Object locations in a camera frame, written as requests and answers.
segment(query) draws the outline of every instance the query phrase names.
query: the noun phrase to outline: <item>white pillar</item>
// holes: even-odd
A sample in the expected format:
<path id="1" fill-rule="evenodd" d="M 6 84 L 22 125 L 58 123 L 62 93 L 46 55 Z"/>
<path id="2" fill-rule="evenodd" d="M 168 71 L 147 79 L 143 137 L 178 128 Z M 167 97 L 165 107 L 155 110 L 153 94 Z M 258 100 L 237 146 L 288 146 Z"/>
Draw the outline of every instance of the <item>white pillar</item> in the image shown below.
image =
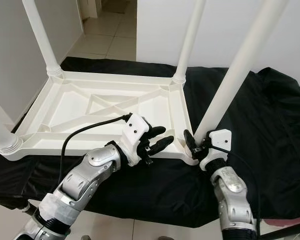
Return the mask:
<path id="1" fill-rule="evenodd" d="M 205 8 L 206 0 L 196 0 L 193 13 L 188 25 L 188 29 L 184 38 L 178 66 L 172 80 L 178 84 L 186 82 L 186 71 L 188 68 L 189 58 L 194 47 L 198 28 Z"/>
<path id="2" fill-rule="evenodd" d="M 218 126 L 275 28 L 287 3 L 288 0 L 263 1 L 256 19 L 194 134 L 197 145 L 201 144 L 208 131 L 214 130 Z"/>
<path id="3" fill-rule="evenodd" d="M 3 155 L 15 152 L 22 144 L 22 140 L 8 131 L 0 122 L 0 153 Z"/>
<path id="4" fill-rule="evenodd" d="M 62 75 L 62 69 L 58 64 L 55 54 L 50 45 L 46 30 L 41 21 L 35 0 L 22 0 L 24 9 L 29 18 L 36 41 L 40 47 L 46 64 L 46 72 L 49 76 Z"/>

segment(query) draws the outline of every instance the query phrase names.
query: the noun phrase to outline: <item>white wall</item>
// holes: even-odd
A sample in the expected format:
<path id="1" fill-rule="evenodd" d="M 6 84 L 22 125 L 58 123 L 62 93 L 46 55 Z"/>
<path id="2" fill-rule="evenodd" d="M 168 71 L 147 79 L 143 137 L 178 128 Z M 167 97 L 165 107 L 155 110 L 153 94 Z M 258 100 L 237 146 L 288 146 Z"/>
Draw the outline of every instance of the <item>white wall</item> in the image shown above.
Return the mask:
<path id="1" fill-rule="evenodd" d="M 82 34 L 76 0 L 37 0 L 56 58 Z M 21 0 L 0 0 L 0 106 L 15 123 L 47 80 L 46 66 Z"/>
<path id="2" fill-rule="evenodd" d="M 177 65 L 194 3 L 138 0 L 138 61 Z M 207 0 L 190 66 L 229 67 L 261 3 Z M 252 70 L 265 67 L 283 72 L 300 84 L 300 0 L 289 2 Z"/>

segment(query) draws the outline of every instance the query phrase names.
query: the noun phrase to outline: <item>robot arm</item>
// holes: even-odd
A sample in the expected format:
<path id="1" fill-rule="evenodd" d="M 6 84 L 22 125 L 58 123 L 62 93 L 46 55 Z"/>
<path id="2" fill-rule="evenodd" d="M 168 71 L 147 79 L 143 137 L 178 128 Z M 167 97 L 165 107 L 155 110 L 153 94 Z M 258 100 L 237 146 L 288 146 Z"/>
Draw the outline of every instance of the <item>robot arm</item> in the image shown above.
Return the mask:
<path id="1" fill-rule="evenodd" d="M 256 240 L 256 221 L 247 201 L 247 186 L 235 170 L 226 165 L 227 153 L 212 146 L 231 150 L 231 131 L 211 131 L 202 146 L 197 147 L 189 131 L 184 131 L 192 157 L 200 161 L 200 168 L 210 176 L 218 200 L 218 214 L 223 239 Z"/>
<path id="2" fill-rule="evenodd" d="M 149 164 L 149 156 L 173 142 L 174 138 L 169 136 L 149 146 L 149 139 L 165 131 L 164 127 L 152 127 L 144 118 L 132 114 L 120 141 L 111 141 L 103 148 L 86 153 L 54 192 L 43 198 L 15 240 L 64 240 L 103 181 L 120 170 L 122 164 L 132 167 L 141 159 Z"/>

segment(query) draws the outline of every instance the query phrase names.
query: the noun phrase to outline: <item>black cable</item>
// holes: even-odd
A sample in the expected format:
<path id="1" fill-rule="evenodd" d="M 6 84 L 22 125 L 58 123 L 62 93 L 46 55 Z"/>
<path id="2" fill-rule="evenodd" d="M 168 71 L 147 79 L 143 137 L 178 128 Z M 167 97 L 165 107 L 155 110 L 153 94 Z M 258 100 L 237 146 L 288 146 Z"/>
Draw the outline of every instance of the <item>black cable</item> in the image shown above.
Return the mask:
<path id="1" fill-rule="evenodd" d="M 67 144 L 69 142 L 69 140 L 83 132 L 83 131 L 86 131 L 86 130 L 89 130 L 89 129 L 92 129 L 92 128 L 95 128 L 95 127 L 99 127 L 99 126 L 102 126 L 102 125 L 106 125 L 106 124 L 111 124 L 111 123 L 114 123 L 114 122 L 117 122 L 119 120 L 125 120 L 126 122 L 128 121 L 128 119 L 130 118 L 131 114 L 128 114 L 128 115 L 123 115 L 123 116 L 120 116 L 120 117 L 117 117 L 117 118 L 114 118 L 114 119 L 111 119 L 111 120 L 107 120 L 107 121 L 102 121 L 102 122 L 98 122 L 98 123 L 95 123 L 95 124 L 92 124 L 92 125 L 89 125 L 89 126 L 85 126 L 73 133 L 71 133 L 63 142 L 63 145 L 62 145 L 62 150 L 61 150 L 61 157 L 60 157 L 60 169 L 59 169 L 59 179 L 58 179 L 58 185 L 61 183 L 63 177 L 62 177 L 62 173 L 63 173 L 63 164 L 64 164 L 64 158 L 65 158 L 65 152 L 66 152 L 66 147 L 67 147 Z"/>
<path id="2" fill-rule="evenodd" d="M 212 148 L 212 149 L 216 149 L 216 150 L 219 150 L 221 152 L 224 152 L 224 153 L 235 156 L 237 159 L 239 159 L 241 162 L 243 162 L 245 164 L 245 166 L 249 169 L 249 171 L 252 175 L 253 181 L 254 181 L 256 192 L 257 192 L 256 234 L 257 234 L 257 239 L 259 239 L 260 238 L 260 222 L 261 222 L 261 195 L 260 195 L 259 184 L 258 184 L 258 181 L 257 181 L 257 178 L 256 178 L 256 175 L 255 175 L 254 171 L 252 170 L 250 165 L 242 157 L 235 154 L 234 152 L 225 150 L 225 149 L 217 147 L 217 146 L 212 146 L 211 145 L 209 147 Z"/>

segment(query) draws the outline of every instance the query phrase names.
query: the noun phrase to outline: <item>black cloth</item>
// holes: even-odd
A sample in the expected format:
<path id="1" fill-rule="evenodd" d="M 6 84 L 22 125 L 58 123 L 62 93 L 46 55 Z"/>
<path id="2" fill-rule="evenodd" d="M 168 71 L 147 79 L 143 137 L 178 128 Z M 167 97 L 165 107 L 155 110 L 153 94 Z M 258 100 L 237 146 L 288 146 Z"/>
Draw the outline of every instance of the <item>black cloth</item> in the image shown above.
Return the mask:
<path id="1" fill-rule="evenodd" d="M 174 66 L 67 57 L 62 69 L 75 72 L 172 77 Z M 184 94 L 193 132 L 227 68 L 189 67 Z M 232 151 L 252 167 L 261 190 L 261 217 L 300 217 L 300 87 L 274 69 L 250 72 L 218 128 L 232 131 Z M 0 156 L 0 204 L 20 208 L 56 187 L 59 156 L 26 156 L 15 162 Z M 66 157 L 64 174 L 81 157 Z M 248 187 L 254 214 L 257 195 L 249 170 L 233 156 L 229 164 Z M 200 227 L 218 217 L 213 187 L 205 172 L 180 159 L 154 159 L 114 173 L 86 210 L 144 221 Z"/>

